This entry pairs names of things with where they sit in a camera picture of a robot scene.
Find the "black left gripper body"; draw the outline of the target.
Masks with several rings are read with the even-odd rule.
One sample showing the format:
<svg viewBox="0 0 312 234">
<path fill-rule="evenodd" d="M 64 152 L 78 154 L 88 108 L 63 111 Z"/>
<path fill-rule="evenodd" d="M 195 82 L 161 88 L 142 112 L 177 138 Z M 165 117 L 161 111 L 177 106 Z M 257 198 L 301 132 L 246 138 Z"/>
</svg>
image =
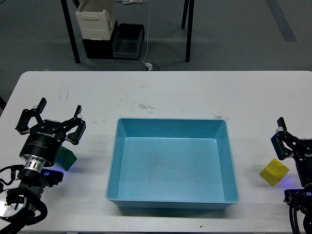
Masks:
<svg viewBox="0 0 312 234">
<path fill-rule="evenodd" d="M 29 156 L 40 157 L 45 160 L 45 167 L 51 167 L 55 164 L 66 132 L 58 121 L 45 120 L 43 124 L 43 127 L 36 124 L 32 128 L 19 130 L 21 135 L 29 135 L 19 156 L 25 160 Z"/>
</svg>

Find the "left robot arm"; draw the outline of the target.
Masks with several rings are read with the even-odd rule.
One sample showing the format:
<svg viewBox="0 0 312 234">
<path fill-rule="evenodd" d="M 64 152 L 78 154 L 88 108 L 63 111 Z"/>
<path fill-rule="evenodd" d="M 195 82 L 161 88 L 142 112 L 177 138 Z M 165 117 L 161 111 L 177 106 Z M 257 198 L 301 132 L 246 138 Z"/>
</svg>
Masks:
<svg viewBox="0 0 312 234">
<path fill-rule="evenodd" d="M 9 224 L 2 234 L 16 234 L 25 226 L 37 224 L 47 217 L 48 209 L 41 200 L 45 187 L 53 187 L 63 180 L 63 172 L 52 170 L 57 165 L 68 171 L 77 160 L 74 153 L 62 146 L 64 141 L 78 145 L 86 123 L 82 119 L 81 106 L 74 116 L 59 122 L 41 118 L 47 101 L 42 98 L 37 106 L 24 109 L 16 130 L 28 138 L 19 154 L 24 165 L 12 165 L 10 181 L 0 181 L 0 218 Z"/>
</svg>

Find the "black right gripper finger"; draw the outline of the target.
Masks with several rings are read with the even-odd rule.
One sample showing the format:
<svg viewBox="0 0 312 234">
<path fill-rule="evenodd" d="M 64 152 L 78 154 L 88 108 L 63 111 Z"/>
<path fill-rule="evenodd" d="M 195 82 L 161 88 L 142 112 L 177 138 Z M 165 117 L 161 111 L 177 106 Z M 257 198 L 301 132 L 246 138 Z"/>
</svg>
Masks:
<svg viewBox="0 0 312 234">
<path fill-rule="evenodd" d="M 279 160 L 286 158 L 301 158 L 302 142 L 296 136 L 287 131 L 286 123 L 283 117 L 277 120 L 278 128 L 271 138 L 273 148 Z"/>
</svg>

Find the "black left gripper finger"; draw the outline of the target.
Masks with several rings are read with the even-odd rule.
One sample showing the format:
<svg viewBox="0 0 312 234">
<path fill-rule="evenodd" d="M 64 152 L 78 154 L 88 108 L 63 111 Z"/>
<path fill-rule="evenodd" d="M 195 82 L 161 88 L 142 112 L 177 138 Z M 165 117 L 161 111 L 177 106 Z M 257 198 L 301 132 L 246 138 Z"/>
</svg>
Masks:
<svg viewBox="0 0 312 234">
<path fill-rule="evenodd" d="M 62 123 L 61 129 L 65 133 L 65 140 L 78 145 L 79 141 L 86 129 L 86 122 L 82 119 L 81 115 L 82 107 L 77 106 L 74 116 Z"/>
<path fill-rule="evenodd" d="M 39 125 L 39 128 L 45 129 L 45 124 L 40 114 L 43 112 L 46 104 L 47 104 L 46 98 L 42 97 L 37 106 L 33 107 L 31 110 L 24 109 L 21 113 L 21 116 L 18 120 L 18 123 L 15 129 L 21 135 L 30 133 L 30 128 L 28 127 L 28 124 L 29 124 L 30 119 L 33 117 L 36 119 L 37 124 Z"/>
</svg>

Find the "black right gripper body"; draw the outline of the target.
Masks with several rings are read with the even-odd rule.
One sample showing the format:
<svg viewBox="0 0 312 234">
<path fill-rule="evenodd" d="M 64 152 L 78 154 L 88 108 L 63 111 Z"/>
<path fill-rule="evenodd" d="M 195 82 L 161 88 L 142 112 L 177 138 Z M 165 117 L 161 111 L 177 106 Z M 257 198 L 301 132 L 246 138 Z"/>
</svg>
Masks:
<svg viewBox="0 0 312 234">
<path fill-rule="evenodd" d="M 302 187 L 312 185 L 312 140 L 303 139 L 295 145 L 293 158 Z"/>
</svg>

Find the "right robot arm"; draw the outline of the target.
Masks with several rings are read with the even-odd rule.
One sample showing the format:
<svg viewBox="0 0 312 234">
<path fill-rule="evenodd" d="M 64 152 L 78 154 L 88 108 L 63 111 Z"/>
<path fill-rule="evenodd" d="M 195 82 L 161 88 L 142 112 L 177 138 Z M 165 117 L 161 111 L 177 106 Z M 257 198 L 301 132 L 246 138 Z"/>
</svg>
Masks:
<svg viewBox="0 0 312 234">
<path fill-rule="evenodd" d="M 289 217 L 292 232 L 300 233 L 297 212 L 304 214 L 303 228 L 305 233 L 312 232 L 312 140 L 299 139 L 287 131 L 283 117 L 277 120 L 278 128 L 271 138 L 279 160 L 293 158 L 301 183 L 301 189 L 284 191 L 284 202 L 289 206 Z"/>
</svg>

